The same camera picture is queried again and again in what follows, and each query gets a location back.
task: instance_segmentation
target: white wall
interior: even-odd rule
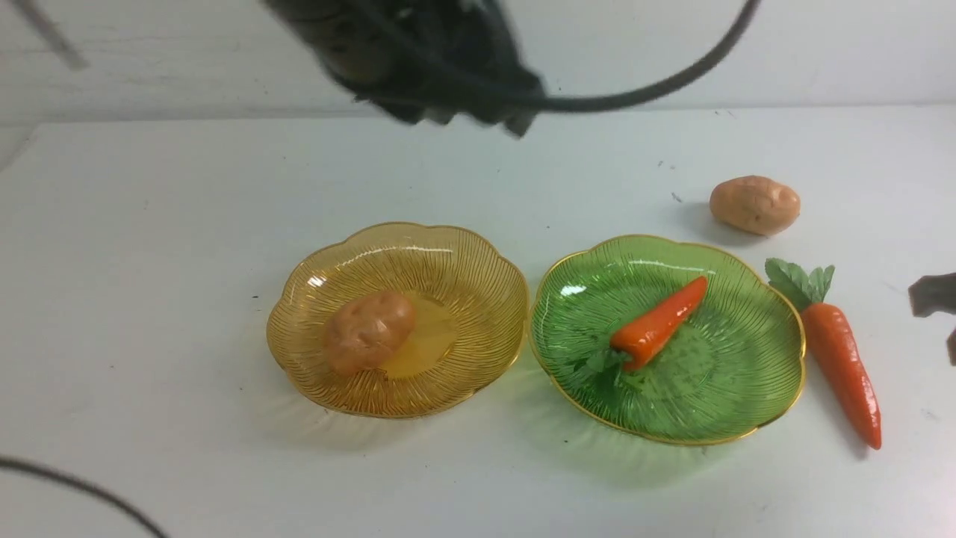
[[[667,75],[741,0],[506,0],[557,93]],[[256,0],[37,0],[91,60],[71,73],[0,2],[0,125],[352,112]],[[956,101],[953,0],[767,0],[725,65],[657,107]]]

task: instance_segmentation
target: plate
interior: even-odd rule
[[[378,370],[335,374],[323,357],[326,322],[347,302],[385,289],[414,303],[414,331]],[[299,263],[266,332],[276,362],[315,403],[408,418],[461,403],[504,373],[521,349],[529,302],[524,276],[480,235],[392,222]]]
[[[661,354],[633,373],[604,366],[614,332],[701,275],[704,301]],[[538,362],[581,411],[661,442],[751,434],[790,409],[806,376],[793,306],[707,245],[625,235],[568,256],[541,282],[529,325]]]

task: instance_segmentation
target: carrot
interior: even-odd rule
[[[817,267],[807,275],[796,264],[770,258],[764,269],[771,286],[800,312],[807,333],[807,347],[816,357],[857,435],[870,447],[879,450],[882,446],[880,405],[870,376],[859,359],[857,340],[843,311],[823,301],[830,290],[834,266]]]
[[[624,371],[637,370],[651,362],[677,332],[677,327],[697,309],[706,292],[707,279],[698,277],[614,333],[611,347],[631,355],[631,360],[623,365]]]

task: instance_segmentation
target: green glass plate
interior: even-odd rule
[[[697,311],[650,364],[621,371],[611,335],[700,275]],[[559,261],[529,324],[538,362],[581,411],[661,442],[744,437],[787,412],[806,375],[803,325],[783,296],[722,250],[652,235]]]

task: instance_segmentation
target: black object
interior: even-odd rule
[[[95,497],[129,516],[132,520],[138,523],[140,527],[144,528],[149,532],[149,534],[154,536],[154,538],[169,538],[169,536],[163,532],[158,525],[146,517],[146,515],[140,512],[135,506],[129,504],[129,502],[125,501],[119,495],[111,493],[92,482],[87,482],[81,478],[68,475],[67,473],[57,471],[56,469],[41,465],[39,463],[32,463],[30,461],[19,460],[17,458],[5,456],[0,456],[0,470],[8,470],[36,479],[53,482],[59,485],[65,485],[68,488],[85,493],[91,497]]]
[[[40,39],[50,46],[67,67],[79,71],[87,67],[86,60],[80,55],[76,47],[60,33],[56,24],[47,14],[36,5],[34,0],[10,0],[13,8],[33,27]]]
[[[913,315],[925,318],[936,312],[956,314],[956,273],[922,277],[909,286]],[[956,366],[956,330],[946,340],[949,362]]]
[[[464,112],[482,123],[503,122],[519,137],[539,111],[618,110],[687,86],[727,56],[760,4],[746,0],[720,42],[669,78],[614,95],[555,98],[521,64],[496,0],[263,1],[358,99],[406,123],[445,124]]]

